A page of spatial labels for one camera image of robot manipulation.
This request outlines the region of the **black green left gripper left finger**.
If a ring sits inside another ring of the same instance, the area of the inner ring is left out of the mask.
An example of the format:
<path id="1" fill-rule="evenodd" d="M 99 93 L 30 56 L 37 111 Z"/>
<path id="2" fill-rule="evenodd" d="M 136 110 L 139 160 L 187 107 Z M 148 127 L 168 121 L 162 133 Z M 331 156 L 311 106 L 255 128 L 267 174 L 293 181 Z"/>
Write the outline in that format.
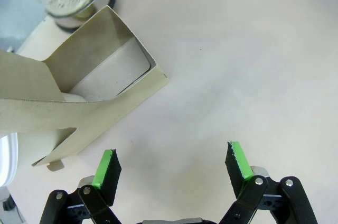
<path id="1" fill-rule="evenodd" d="M 49 194 L 39 224 L 122 224 L 110 207 L 114 204 L 121 166 L 116 150 L 105 150 L 94 176 L 82 179 L 76 190 Z"/>

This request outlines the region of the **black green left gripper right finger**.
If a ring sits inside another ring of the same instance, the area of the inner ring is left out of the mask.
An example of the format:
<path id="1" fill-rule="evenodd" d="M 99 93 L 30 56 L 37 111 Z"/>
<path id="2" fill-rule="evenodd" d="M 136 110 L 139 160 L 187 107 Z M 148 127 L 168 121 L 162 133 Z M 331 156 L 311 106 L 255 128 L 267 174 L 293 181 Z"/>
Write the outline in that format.
<path id="1" fill-rule="evenodd" d="M 236 201 L 219 224 L 250 224 L 258 210 L 269 211 L 276 224 L 318 224 L 297 177 L 274 181 L 265 168 L 249 165 L 239 142 L 228 142 L 225 164 Z"/>

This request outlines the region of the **white paper cup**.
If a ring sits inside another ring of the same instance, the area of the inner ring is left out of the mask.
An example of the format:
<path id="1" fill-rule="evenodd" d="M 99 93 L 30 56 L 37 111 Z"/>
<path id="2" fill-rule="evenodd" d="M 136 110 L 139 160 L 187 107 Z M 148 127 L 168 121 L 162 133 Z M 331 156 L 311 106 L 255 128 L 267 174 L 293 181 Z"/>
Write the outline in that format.
<path id="1" fill-rule="evenodd" d="M 75 131 L 69 127 L 0 138 L 0 188 L 11 184 L 18 171 L 38 163 Z"/>
<path id="2" fill-rule="evenodd" d="M 151 67 L 136 38 L 131 38 L 93 69 L 71 91 L 67 101 L 95 102 L 115 98 Z"/>

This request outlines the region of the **brown cardboard cup carrier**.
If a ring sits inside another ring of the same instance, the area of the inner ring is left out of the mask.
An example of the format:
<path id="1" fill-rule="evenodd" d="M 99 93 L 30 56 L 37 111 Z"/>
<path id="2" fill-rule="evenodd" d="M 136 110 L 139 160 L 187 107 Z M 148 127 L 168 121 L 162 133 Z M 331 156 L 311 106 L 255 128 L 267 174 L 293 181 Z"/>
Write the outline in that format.
<path id="1" fill-rule="evenodd" d="M 136 38 L 151 64 L 142 76 L 110 100 L 65 99 L 64 93 L 131 38 Z M 104 7 L 43 61 L 0 50 L 0 137 L 75 128 L 33 166 L 54 163 L 81 152 L 167 83 L 139 39 L 110 7 Z"/>

